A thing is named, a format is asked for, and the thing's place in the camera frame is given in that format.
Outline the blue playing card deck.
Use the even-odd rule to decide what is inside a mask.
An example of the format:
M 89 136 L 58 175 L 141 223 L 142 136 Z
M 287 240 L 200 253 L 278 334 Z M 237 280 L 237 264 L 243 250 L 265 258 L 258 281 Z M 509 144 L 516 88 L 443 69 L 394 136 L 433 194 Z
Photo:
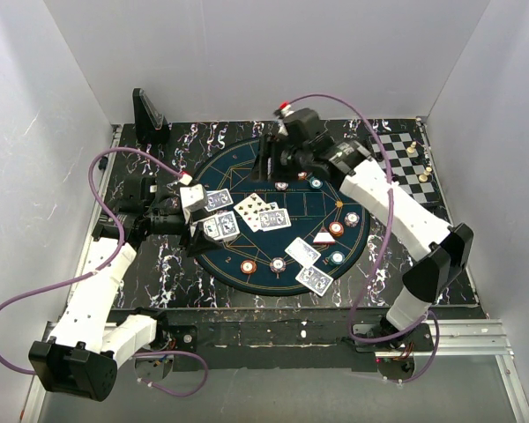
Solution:
M 211 237 L 213 240 L 218 241 L 217 238 L 220 235 L 217 228 L 215 216 L 212 216 L 203 221 L 204 233 Z

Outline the blue-backed playing cards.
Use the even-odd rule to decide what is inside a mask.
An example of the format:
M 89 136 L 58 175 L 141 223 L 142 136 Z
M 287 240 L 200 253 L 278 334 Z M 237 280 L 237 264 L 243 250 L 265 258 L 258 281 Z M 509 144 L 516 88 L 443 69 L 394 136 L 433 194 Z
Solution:
M 215 215 L 219 236 L 218 241 L 231 241 L 239 233 L 240 229 L 233 211 L 224 211 Z

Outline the dealt blue-backed card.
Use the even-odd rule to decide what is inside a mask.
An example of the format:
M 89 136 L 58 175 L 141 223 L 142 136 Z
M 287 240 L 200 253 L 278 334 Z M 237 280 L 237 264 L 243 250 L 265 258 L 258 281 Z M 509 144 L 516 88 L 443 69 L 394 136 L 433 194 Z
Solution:
M 317 267 L 310 266 L 309 268 L 302 268 L 295 280 L 318 296 L 323 296 L 331 286 L 333 278 Z
M 303 268 L 313 266 L 320 258 L 321 253 L 311 247 L 300 237 L 296 237 L 286 248 L 285 252 Z
M 233 203 L 234 201 L 228 189 L 208 191 L 205 209 L 208 212 L 214 212 L 219 209 L 225 208 Z

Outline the seven of diamonds card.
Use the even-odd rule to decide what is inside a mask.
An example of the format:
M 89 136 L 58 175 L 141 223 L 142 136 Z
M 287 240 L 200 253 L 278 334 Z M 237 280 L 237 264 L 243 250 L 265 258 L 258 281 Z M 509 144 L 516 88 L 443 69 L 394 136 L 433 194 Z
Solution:
M 250 226 L 253 232 L 256 232 L 261 229 L 259 213 L 277 210 L 278 208 L 279 206 L 277 202 L 270 202 L 267 204 L 264 204 L 264 203 L 249 204 L 246 207 L 246 211 L 244 214 L 246 223 Z

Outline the blue-backed community card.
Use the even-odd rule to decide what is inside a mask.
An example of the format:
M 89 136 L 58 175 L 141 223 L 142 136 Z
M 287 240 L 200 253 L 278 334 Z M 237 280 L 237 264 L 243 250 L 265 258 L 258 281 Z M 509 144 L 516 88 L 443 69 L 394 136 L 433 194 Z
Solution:
M 260 229 L 264 232 L 291 226 L 291 219 L 285 208 L 261 211 L 258 218 Z

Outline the orange poker chip stack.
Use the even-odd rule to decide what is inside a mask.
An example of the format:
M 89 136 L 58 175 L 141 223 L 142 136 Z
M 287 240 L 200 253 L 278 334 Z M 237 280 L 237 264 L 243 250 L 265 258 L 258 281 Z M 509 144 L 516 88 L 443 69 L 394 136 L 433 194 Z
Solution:
M 257 263 L 252 260 L 244 260 L 241 263 L 240 269 L 244 274 L 252 274 L 257 270 Z

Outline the white-blue poker chip stack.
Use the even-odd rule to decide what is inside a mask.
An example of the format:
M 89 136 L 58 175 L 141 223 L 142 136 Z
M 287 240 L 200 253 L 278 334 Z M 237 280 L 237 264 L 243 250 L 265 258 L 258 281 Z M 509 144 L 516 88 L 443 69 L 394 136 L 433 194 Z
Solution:
M 286 262 L 281 257 L 275 257 L 270 262 L 270 269 L 275 273 L 281 273 L 286 269 Z

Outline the green poker chip stack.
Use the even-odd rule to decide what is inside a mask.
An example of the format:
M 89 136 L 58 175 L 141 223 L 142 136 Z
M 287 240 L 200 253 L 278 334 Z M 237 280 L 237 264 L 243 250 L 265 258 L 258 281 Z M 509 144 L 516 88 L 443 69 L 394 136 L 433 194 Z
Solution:
M 333 251 L 329 257 L 328 262 L 332 266 L 339 266 L 344 263 L 346 256 L 340 251 Z

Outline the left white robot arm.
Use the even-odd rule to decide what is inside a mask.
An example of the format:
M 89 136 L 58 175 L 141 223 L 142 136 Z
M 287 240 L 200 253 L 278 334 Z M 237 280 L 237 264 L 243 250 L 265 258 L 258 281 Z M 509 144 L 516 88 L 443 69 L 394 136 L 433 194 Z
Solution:
M 155 178 L 146 177 L 124 189 L 114 210 L 103 209 L 93 228 L 95 261 L 101 268 L 77 283 L 48 338 L 34 342 L 28 353 L 46 391 L 101 402 L 127 360 L 199 358 L 154 309 L 137 308 L 105 331 L 123 277 L 148 237 L 177 235 L 189 256 L 220 248 L 220 231 L 207 222 L 211 214 L 205 188 L 188 175 L 180 183 L 177 205 L 166 204 L 157 194 Z

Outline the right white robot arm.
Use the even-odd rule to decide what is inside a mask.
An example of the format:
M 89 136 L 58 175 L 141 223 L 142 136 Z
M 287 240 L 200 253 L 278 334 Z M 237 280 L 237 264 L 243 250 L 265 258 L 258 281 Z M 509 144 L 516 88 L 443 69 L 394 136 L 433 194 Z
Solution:
M 385 222 L 387 236 L 406 247 L 414 266 L 403 275 L 402 290 L 380 323 L 352 338 L 396 351 L 405 348 L 429 308 L 466 268 L 473 230 L 466 224 L 452 226 L 425 209 L 393 181 L 389 164 L 380 166 L 356 139 L 335 139 L 315 110 L 294 111 L 285 103 L 275 115 L 279 130 L 260 138 L 252 179 L 289 182 L 305 171 Z

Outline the round blue poker mat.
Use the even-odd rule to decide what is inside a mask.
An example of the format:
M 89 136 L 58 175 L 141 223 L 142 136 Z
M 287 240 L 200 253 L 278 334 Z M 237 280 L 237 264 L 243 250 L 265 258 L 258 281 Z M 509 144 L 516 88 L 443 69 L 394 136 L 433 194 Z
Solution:
M 367 245 L 369 213 L 327 182 L 321 189 L 312 189 L 307 180 L 290 182 L 285 191 L 278 191 L 270 182 L 252 181 L 250 170 L 257 148 L 255 138 L 234 143 L 206 160 L 195 177 L 208 191 L 228 189 L 235 203 L 250 193 L 257 193 L 267 203 L 277 202 L 280 208 L 287 209 L 291 226 L 270 232 L 253 232 L 243 219 L 238 219 L 238 237 L 222 249 L 199 256 L 197 262 L 218 281 L 244 292 L 267 296 L 307 293 L 308 288 L 295 280 L 302 267 L 285 252 L 285 248 L 296 237 L 311 244 L 320 230 L 328 230 L 333 221 L 344 224 L 346 214 L 356 212 L 360 216 L 357 226 L 344 226 L 344 233 L 336 237 L 335 244 L 314 247 L 321 253 L 315 266 L 334 279 L 341 278 L 353 267 Z M 343 264 L 329 264 L 328 257 L 333 251 L 346 256 Z M 270 262 L 275 257 L 286 262 L 286 269 L 281 273 L 270 269 Z M 257 270 L 252 274 L 242 273 L 240 266 L 244 260 L 255 261 Z

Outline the black card shoe stand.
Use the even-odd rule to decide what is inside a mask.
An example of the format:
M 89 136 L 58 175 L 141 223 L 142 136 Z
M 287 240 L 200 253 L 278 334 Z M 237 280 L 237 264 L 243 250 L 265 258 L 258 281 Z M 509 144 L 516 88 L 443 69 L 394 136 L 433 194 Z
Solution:
M 135 132 L 142 145 L 164 145 L 170 139 L 166 117 L 153 105 L 145 90 L 134 88 L 132 92 Z

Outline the black white chess board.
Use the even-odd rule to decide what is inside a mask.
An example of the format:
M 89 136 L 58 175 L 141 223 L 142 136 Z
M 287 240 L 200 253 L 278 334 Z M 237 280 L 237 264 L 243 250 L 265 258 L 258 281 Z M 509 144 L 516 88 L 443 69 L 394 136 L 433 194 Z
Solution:
M 391 165 L 392 180 L 415 201 L 425 207 L 439 205 L 440 194 L 433 176 L 433 168 L 425 145 L 410 133 L 379 136 Z M 417 142 L 416 152 L 408 154 L 406 148 Z

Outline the black rail end knob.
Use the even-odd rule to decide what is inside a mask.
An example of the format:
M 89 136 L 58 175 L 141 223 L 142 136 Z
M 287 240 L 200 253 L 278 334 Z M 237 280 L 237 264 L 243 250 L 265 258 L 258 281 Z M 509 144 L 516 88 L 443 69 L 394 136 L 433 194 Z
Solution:
M 104 171 L 107 168 L 107 165 L 108 165 L 108 158 L 102 157 L 98 162 L 98 169 L 100 171 Z

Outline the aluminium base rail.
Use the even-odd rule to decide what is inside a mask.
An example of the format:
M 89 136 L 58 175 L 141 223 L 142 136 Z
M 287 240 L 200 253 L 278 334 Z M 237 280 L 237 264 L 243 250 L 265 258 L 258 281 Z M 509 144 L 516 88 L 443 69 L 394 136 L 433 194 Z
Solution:
M 529 422 L 501 322 L 421 324 L 392 350 L 345 338 L 327 317 L 206 321 L 204 358 L 140 359 L 94 402 L 33 384 L 25 422 Z

